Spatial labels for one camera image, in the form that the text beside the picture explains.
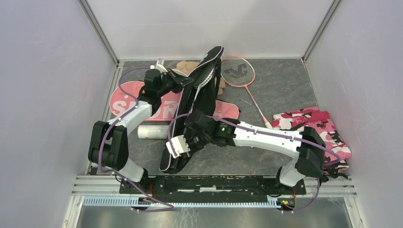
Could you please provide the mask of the black SPORT racket bag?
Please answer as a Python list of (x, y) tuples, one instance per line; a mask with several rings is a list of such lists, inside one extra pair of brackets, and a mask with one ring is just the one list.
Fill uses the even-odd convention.
[[(216, 108), (216, 98), (218, 96), (219, 86), (216, 85), (216, 81), (219, 81), (221, 76), (221, 57), (224, 52), (224, 47), (218, 45), (213, 47), (199, 62), (198, 66), (192, 70), (188, 77), (192, 78), (195, 72), (203, 70), (207, 67), (214, 67), (213, 78), (205, 85), (200, 92), (196, 95), (196, 89), (193, 87), (193, 83), (187, 85), (179, 98), (179, 104), (174, 113), (174, 118), (181, 114), (190, 114), (192, 111), (198, 110), (204, 115), (212, 116)], [(192, 130), (187, 130), (185, 126), (186, 117), (177, 118), (172, 121), (172, 126), (168, 133), (171, 137), (178, 135), (184, 135), (185, 133), (195, 133)], [(165, 174), (176, 174), (181, 171), (185, 165), (190, 161), (193, 154), (185, 153), (184, 155), (173, 158), (167, 147), (164, 147), (163, 155), (160, 162), (159, 170)]]

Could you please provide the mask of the white shuttlecock tube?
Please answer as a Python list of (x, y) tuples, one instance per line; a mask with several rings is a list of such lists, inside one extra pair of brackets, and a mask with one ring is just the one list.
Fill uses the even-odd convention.
[(168, 134), (167, 125), (140, 125), (137, 130), (140, 139), (165, 139)]

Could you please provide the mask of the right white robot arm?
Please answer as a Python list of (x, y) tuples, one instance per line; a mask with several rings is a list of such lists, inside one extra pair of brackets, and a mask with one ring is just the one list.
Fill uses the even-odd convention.
[(251, 147), (278, 152), (291, 158), (280, 168), (274, 186), (286, 194), (304, 177), (321, 178), (324, 174), (325, 143), (312, 127), (303, 131), (281, 131), (253, 126), (237, 119), (214, 119), (199, 110), (184, 122), (187, 148), (196, 152), (207, 144), (219, 147)]

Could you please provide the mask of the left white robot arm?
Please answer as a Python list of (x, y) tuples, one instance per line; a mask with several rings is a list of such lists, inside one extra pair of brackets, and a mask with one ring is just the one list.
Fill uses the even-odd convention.
[(149, 189), (149, 180), (144, 177), (146, 170), (129, 159), (128, 135), (158, 111), (164, 95), (179, 93), (193, 83), (193, 78), (182, 76), (170, 68), (165, 72), (147, 70), (144, 85), (134, 97), (134, 105), (107, 122), (97, 121), (94, 124), (89, 161), (98, 165), (99, 172), (114, 172), (131, 180), (131, 187), (137, 193), (145, 193)]

